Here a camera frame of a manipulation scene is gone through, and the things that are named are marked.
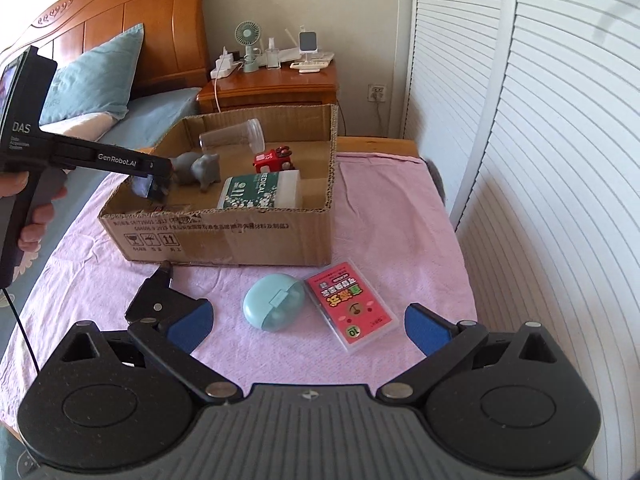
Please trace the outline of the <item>person's left hand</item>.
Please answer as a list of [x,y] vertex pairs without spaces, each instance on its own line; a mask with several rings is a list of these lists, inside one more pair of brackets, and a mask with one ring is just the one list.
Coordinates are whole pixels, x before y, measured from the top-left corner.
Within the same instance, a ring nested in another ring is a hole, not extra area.
[[[0,194],[2,198],[11,197],[26,188],[29,173],[1,174]],[[40,247],[47,225],[54,218],[54,206],[51,202],[34,209],[32,222],[26,224],[17,239],[17,247],[23,252],[36,252]]]

